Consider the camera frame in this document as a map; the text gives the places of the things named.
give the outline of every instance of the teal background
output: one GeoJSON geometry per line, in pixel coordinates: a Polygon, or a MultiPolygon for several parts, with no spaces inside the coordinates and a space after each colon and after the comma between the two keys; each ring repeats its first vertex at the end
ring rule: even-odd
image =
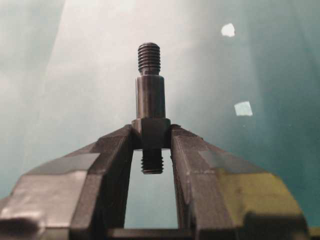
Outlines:
{"type": "MultiPolygon", "coordinates": [[[[319,0],[1,0],[0,197],[25,171],[135,119],[137,49],[155,42],[171,122],[280,176],[320,226],[319,9],[319,0]],[[229,23],[234,37],[221,34],[229,23]],[[252,116],[236,115],[244,101],[252,116]]],[[[177,226],[167,162],[161,180],[132,172],[142,185],[130,184],[127,227],[177,226]]]]}

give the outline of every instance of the gray metal jaw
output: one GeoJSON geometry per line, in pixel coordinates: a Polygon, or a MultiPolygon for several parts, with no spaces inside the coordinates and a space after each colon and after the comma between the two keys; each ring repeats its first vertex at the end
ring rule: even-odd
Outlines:
{"type": "Polygon", "coordinates": [[[134,150],[126,125],[24,174],[0,201],[0,239],[309,239],[279,178],[178,125],[169,133],[179,229],[123,229],[134,150]]]}

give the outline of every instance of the metal part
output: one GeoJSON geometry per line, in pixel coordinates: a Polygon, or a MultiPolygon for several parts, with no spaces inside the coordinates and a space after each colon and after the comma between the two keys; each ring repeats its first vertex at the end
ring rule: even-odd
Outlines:
{"type": "Polygon", "coordinates": [[[196,240],[309,239],[303,213],[278,177],[178,125],[171,155],[179,227],[195,226],[196,240]]]}
{"type": "Polygon", "coordinates": [[[106,231],[108,240],[192,240],[191,229],[123,229],[112,228],[106,231]]]}
{"type": "MultiPolygon", "coordinates": [[[[98,156],[87,153],[58,158],[21,176],[0,213],[1,225],[23,227],[20,231],[27,236],[17,235],[16,240],[68,240],[88,169],[98,156]]],[[[0,239],[8,239],[11,234],[0,231],[0,239]]]]}
{"type": "Polygon", "coordinates": [[[170,120],[166,118],[165,81],[160,72],[160,48],[147,42],[138,48],[136,78],[136,120],[132,121],[136,148],[143,149],[142,172],[163,171],[161,149],[169,145],[170,120]]]}
{"type": "Polygon", "coordinates": [[[298,203],[275,175],[211,145],[165,115],[160,49],[138,49],[137,119],[21,176],[0,199],[0,240],[312,240],[298,203]],[[170,148],[179,229],[123,229],[134,149],[144,174],[170,148]]]}

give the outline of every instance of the threaded end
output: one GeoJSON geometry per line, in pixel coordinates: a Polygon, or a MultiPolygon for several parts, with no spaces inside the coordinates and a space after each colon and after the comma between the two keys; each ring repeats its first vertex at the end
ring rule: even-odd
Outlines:
{"type": "Polygon", "coordinates": [[[143,150],[141,161],[143,174],[161,174],[164,170],[161,149],[143,150]]]}
{"type": "Polygon", "coordinates": [[[146,42],[138,48],[138,69],[141,75],[159,75],[160,47],[152,42],[146,42]]]}

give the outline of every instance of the screw thread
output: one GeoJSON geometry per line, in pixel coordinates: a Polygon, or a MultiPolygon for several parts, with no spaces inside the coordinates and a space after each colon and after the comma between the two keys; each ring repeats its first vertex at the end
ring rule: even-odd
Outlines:
{"type": "Polygon", "coordinates": [[[161,149],[143,150],[141,161],[143,174],[161,174],[164,170],[161,149]]]}
{"type": "Polygon", "coordinates": [[[138,48],[138,69],[141,75],[159,75],[160,47],[152,42],[146,42],[138,48]]]}

